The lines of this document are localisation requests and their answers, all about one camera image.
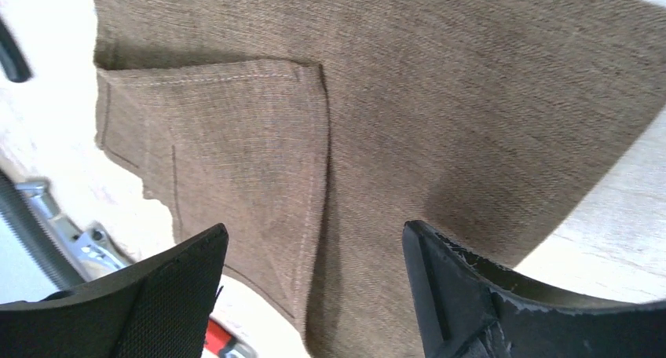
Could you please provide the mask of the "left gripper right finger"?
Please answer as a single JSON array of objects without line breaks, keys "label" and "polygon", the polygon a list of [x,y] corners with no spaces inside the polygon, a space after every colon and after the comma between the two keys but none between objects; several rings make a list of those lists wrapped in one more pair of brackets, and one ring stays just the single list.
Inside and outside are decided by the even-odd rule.
[{"label": "left gripper right finger", "polygon": [[524,276],[423,221],[402,234],[428,357],[662,357],[665,303],[578,294]]}]

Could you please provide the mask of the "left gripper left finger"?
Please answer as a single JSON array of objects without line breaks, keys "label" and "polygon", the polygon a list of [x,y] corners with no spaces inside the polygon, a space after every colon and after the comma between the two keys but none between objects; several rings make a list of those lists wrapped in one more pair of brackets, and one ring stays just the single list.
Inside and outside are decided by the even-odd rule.
[{"label": "left gripper left finger", "polygon": [[3,357],[200,357],[229,236],[177,246],[41,301],[1,306]]}]

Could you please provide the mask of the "brown cloth napkin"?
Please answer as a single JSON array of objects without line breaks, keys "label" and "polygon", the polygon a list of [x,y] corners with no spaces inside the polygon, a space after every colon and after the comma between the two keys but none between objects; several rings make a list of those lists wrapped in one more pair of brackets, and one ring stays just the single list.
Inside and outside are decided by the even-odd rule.
[{"label": "brown cloth napkin", "polygon": [[315,357],[417,357],[401,230],[515,265],[665,102],[641,0],[94,0],[97,144]]}]

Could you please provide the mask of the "black pliers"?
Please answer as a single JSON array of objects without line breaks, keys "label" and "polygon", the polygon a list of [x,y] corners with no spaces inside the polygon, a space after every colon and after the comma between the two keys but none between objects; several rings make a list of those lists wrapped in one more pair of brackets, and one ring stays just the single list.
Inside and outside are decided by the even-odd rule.
[{"label": "black pliers", "polygon": [[0,61],[5,77],[14,83],[24,83],[32,78],[32,72],[4,20],[0,23]]}]

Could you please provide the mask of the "red handled adjustable wrench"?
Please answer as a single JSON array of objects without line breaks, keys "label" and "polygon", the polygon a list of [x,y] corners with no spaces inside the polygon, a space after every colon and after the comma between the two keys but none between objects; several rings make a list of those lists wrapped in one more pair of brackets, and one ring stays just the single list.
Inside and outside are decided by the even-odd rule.
[{"label": "red handled adjustable wrench", "polygon": [[[82,230],[69,219],[49,192],[44,180],[25,181],[15,188],[27,200],[36,218],[46,224],[46,234],[64,255],[74,270],[86,280],[98,277],[93,265],[102,272],[117,272],[134,263],[134,259],[121,253],[102,225],[95,224]],[[256,357],[258,354],[246,342],[227,331],[210,318],[204,339],[204,348],[217,357]]]}]

